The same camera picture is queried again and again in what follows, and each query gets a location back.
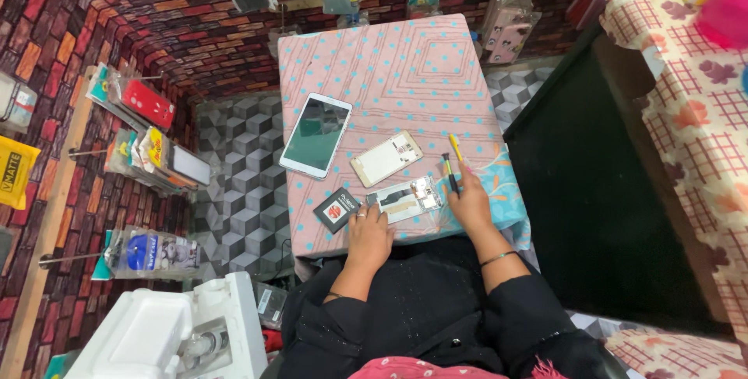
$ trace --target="pink tablecloth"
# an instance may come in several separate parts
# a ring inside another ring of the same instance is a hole
[[[292,248],[296,256],[343,253],[347,231],[335,235],[312,210],[345,187],[360,200],[366,193],[424,175],[441,177],[441,153],[452,152],[447,135],[459,135],[471,167],[490,173],[503,226],[518,227],[515,245],[529,246],[529,222],[516,189],[468,25],[461,14],[378,24],[282,38],[278,44],[288,139],[309,92],[353,103],[333,168],[324,181],[288,173]],[[372,188],[365,189],[350,160],[399,130],[408,129],[425,156]],[[500,168],[502,173],[495,175]],[[395,224],[400,242],[426,240],[453,231],[445,217],[424,214]]]

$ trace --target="black screwdriver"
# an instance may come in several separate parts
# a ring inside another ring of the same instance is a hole
[[[457,197],[460,197],[460,189],[457,187],[457,180],[455,179],[455,175],[452,173],[452,166],[450,165],[450,153],[444,153],[441,155],[442,158],[444,158],[444,164],[446,164],[446,173],[450,177],[450,186],[452,187],[452,191],[457,193]]]

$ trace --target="bracelet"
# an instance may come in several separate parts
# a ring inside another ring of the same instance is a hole
[[[519,253],[517,253],[517,251],[515,251],[515,250],[512,250],[512,251],[510,251],[510,252],[507,252],[507,253],[502,253],[501,255],[498,255],[498,256],[494,256],[493,258],[491,258],[491,259],[487,260],[486,262],[483,262],[483,263],[482,263],[482,264],[480,265],[480,267],[481,267],[481,268],[483,268],[483,267],[485,267],[486,265],[490,264],[491,262],[493,262],[493,261],[496,261],[497,259],[502,259],[502,258],[503,258],[504,256],[507,256],[507,255],[511,255],[512,253],[514,253],[515,255],[519,256]]]

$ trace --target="metal rod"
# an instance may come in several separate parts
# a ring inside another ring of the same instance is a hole
[[[93,258],[94,256],[101,256],[101,252],[99,253],[89,253],[88,255],[78,255],[78,256],[68,256],[67,258],[57,258],[57,259],[40,259],[39,265],[46,265],[46,264],[55,264],[57,262],[62,261],[72,261],[74,259],[83,259],[83,258]]]

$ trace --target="pink scarf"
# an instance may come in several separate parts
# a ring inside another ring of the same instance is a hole
[[[365,364],[358,372],[352,374],[349,379],[414,379],[428,376],[446,379],[463,377],[469,377],[470,379],[507,379],[506,376],[501,374],[489,373],[476,367],[439,367],[411,357],[374,359]],[[566,377],[556,371],[552,362],[548,361],[546,364],[538,358],[538,364],[533,369],[532,379],[566,379]]]

